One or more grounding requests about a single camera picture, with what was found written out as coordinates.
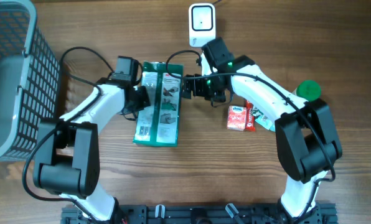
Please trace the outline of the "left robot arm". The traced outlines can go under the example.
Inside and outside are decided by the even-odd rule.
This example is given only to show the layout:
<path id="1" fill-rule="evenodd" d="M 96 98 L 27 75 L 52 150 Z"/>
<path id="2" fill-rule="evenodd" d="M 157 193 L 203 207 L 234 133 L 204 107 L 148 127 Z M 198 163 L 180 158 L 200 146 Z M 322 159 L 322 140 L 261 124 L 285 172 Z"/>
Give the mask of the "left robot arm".
<path id="1" fill-rule="evenodd" d="M 118 201 L 99 184 L 98 135 L 116 114 L 135 114 L 149 106 L 139 86 L 141 64 L 119 56 L 116 68 L 101 78 L 89 97 L 59 119 L 39 124 L 33 182 L 54 201 L 72 202 L 91 223 L 126 223 Z"/>

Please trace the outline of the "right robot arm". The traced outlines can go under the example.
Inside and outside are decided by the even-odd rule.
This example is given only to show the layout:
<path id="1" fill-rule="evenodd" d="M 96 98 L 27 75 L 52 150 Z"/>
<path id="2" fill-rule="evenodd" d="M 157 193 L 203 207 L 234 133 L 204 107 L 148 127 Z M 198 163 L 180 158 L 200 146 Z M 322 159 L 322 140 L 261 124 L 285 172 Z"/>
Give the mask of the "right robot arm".
<path id="1" fill-rule="evenodd" d="M 201 50 L 202 73 L 184 77 L 183 96 L 202 96 L 215 106 L 225 102 L 229 90 L 274 122 L 278 159 L 288 175 L 280 203 L 291 222 L 300 222 L 313 210 L 320 183 L 334 181 L 334 163 L 342 157 L 329 105 L 285 90 L 246 55 L 234 57 L 220 37 Z"/>

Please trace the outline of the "red coffee stick sachet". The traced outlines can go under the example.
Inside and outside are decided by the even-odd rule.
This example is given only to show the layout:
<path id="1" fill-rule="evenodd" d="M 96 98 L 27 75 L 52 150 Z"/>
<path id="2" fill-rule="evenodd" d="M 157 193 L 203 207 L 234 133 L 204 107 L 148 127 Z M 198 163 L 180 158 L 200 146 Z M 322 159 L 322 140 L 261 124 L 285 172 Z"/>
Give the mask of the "red coffee stick sachet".
<path id="1" fill-rule="evenodd" d="M 255 117 L 253 116 L 253 104 L 248 100 L 245 100 L 245 108 L 247 109 L 247 116 L 246 116 L 246 123 L 245 123 L 245 130 L 255 132 Z"/>

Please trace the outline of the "teal wet wipes pack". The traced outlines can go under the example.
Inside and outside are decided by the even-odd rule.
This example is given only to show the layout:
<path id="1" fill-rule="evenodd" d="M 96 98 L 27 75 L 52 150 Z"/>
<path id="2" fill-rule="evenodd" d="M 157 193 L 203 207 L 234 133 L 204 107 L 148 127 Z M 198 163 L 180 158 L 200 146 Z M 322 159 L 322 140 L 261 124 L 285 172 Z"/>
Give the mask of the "teal wet wipes pack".
<path id="1" fill-rule="evenodd" d="M 256 106 L 252 108 L 252 115 L 255 121 L 265 129 L 275 132 L 275 124 L 267 116 L 265 116 Z"/>

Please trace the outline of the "green white gloves package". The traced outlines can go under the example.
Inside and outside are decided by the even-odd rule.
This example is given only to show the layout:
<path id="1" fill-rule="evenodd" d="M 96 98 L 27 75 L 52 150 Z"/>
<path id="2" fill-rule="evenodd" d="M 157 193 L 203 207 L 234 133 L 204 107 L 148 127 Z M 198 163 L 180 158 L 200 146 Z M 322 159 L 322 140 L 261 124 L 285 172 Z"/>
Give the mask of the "green white gloves package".
<path id="1" fill-rule="evenodd" d="M 150 106 L 138 113 L 133 142 L 145 146 L 176 147 L 181 107 L 183 66 L 144 62 L 141 86 Z"/>

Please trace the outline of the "red white tissue pack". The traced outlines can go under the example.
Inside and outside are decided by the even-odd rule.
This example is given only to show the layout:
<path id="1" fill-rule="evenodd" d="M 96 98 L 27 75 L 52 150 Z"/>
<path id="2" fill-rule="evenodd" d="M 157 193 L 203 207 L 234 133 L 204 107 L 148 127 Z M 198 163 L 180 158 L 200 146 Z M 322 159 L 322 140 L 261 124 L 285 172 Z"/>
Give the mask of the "red white tissue pack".
<path id="1" fill-rule="evenodd" d="M 247 119 L 247 109 L 241 106 L 229 106 L 227 128 L 243 131 L 245 129 Z"/>

